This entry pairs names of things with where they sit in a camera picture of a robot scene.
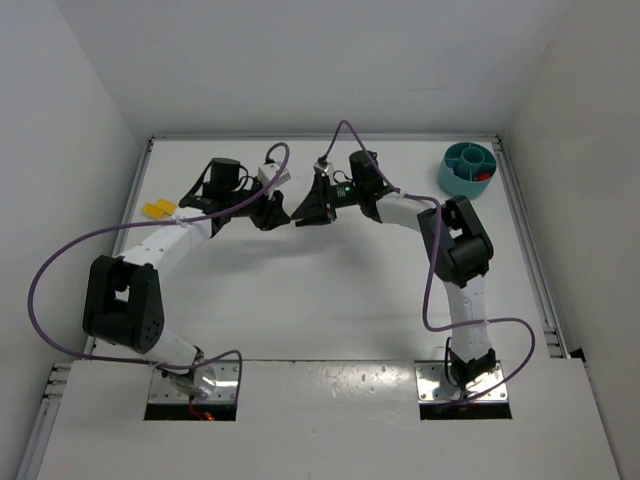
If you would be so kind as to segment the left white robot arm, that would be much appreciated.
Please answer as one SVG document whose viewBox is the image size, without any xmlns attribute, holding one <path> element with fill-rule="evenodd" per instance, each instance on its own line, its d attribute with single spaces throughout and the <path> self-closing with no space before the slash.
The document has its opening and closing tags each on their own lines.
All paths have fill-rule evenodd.
<svg viewBox="0 0 640 480">
<path fill-rule="evenodd" d="M 248 188 L 240 176 L 245 170 L 236 160 L 212 159 L 168 225 L 118 256 L 92 263 L 83 314 L 88 335 L 140 354 L 184 388 L 198 385 L 204 354 L 167 326 L 161 280 L 236 217 L 261 231 L 289 223 L 278 189 L 289 180 L 288 170 L 268 159 Z"/>
</svg>

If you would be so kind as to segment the yellow lego plate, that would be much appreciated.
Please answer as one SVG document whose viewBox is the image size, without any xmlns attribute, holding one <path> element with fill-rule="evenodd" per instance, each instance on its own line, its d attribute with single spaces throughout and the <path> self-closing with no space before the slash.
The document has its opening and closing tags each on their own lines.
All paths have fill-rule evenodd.
<svg viewBox="0 0 640 480">
<path fill-rule="evenodd" d="M 164 217 L 164 211 L 157 204 L 152 203 L 145 203 L 141 213 L 151 220 L 162 220 Z"/>
</svg>

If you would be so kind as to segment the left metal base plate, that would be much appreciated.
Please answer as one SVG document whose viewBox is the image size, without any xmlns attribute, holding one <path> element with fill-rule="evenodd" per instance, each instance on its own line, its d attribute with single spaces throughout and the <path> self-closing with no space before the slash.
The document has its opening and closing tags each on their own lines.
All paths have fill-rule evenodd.
<svg viewBox="0 0 640 480">
<path fill-rule="evenodd" d="M 232 405 L 237 398 L 239 364 L 236 361 L 211 363 L 194 373 L 178 375 L 156 369 L 151 377 L 148 402 L 155 405 Z"/>
</svg>

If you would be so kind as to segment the yellow lego brick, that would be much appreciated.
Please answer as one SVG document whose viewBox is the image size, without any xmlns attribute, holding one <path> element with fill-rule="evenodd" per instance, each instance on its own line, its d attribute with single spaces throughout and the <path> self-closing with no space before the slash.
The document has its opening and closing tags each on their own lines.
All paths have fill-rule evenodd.
<svg viewBox="0 0 640 480">
<path fill-rule="evenodd" d="M 158 199 L 153 206 L 158 217 L 172 216 L 177 209 L 174 203 L 165 199 Z"/>
</svg>

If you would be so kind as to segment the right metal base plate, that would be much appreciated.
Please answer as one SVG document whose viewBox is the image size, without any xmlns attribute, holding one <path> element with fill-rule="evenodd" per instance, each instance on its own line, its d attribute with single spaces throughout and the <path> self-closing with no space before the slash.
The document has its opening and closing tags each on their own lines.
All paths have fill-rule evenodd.
<svg viewBox="0 0 640 480">
<path fill-rule="evenodd" d="M 418 401 L 420 404 L 445 404 L 484 393 L 483 396 L 473 400 L 473 403 L 507 404 L 509 395 L 506 385 L 503 383 L 504 374 L 500 362 L 489 371 L 467 383 L 464 390 L 452 384 L 451 378 L 447 380 L 442 362 L 422 362 L 415 364 L 416 386 Z"/>
</svg>

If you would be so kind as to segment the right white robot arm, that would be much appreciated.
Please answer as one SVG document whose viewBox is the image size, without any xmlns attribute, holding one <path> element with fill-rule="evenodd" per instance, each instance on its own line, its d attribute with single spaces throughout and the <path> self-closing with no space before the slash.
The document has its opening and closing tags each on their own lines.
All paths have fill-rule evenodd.
<svg viewBox="0 0 640 480">
<path fill-rule="evenodd" d="M 337 182 L 329 177 L 326 159 L 316 162 L 311 189 L 292 214 L 295 225 L 327 225 L 337 219 L 338 209 L 357 205 L 377 223 L 420 233 L 449 305 L 452 336 L 445 376 L 452 385 L 466 388 L 496 365 L 484 300 L 494 250 L 470 200 L 454 196 L 429 208 L 425 200 L 394 189 L 370 150 L 352 153 L 349 164 L 351 178 Z"/>
</svg>

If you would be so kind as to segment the teal divided round container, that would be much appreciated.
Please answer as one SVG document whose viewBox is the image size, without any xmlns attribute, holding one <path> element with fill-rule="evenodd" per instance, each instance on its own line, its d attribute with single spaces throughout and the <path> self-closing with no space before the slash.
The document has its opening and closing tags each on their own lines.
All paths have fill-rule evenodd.
<svg viewBox="0 0 640 480">
<path fill-rule="evenodd" d="M 496 171 L 496 159 L 487 148 L 472 142 L 455 143 L 443 156 L 437 181 L 452 196 L 475 199 L 485 191 Z M 474 178 L 483 173 L 491 173 L 491 179 L 475 182 Z"/>
</svg>

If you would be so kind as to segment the aluminium frame rail left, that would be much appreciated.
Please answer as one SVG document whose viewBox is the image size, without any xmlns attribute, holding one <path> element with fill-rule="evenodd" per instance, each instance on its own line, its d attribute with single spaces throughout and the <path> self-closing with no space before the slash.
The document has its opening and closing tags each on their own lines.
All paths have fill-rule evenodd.
<svg viewBox="0 0 640 480">
<path fill-rule="evenodd" d="M 37 399 L 39 409 L 19 465 L 16 479 L 37 479 L 49 444 L 53 427 L 74 359 L 65 356 L 51 364 L 42 392 Z"/>
</svg>

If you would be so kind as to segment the metal base plate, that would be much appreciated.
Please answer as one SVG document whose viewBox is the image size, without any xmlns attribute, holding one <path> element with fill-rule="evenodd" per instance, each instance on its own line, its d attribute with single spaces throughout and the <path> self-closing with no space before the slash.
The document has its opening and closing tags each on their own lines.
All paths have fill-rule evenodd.
<svg viewBox="0 0 640 480">
<path fill-rule="evenodd" d="M 232 405 L 237 398 L 239 364 L 236 361 L 211 363 L 194 373 L 178 375 L 156 369 L 151 377 L 148 402 L 155 405 Z"/>
<path fill-rule="evenodd" d="M 415 364 L 416 386 L 418 401 L 420 404 L 445 404 L 484 393 L 483 396 L 473 400 L 473 403 L 507 404 L 509 395 L 506 385 L 503 383 L 504 374 L 500 362 L 489 371 L 467 383 L 464 390 L 452 384 L 451 378 L 447 380 L 442 362 L 422 362 Z"/>
</svg>

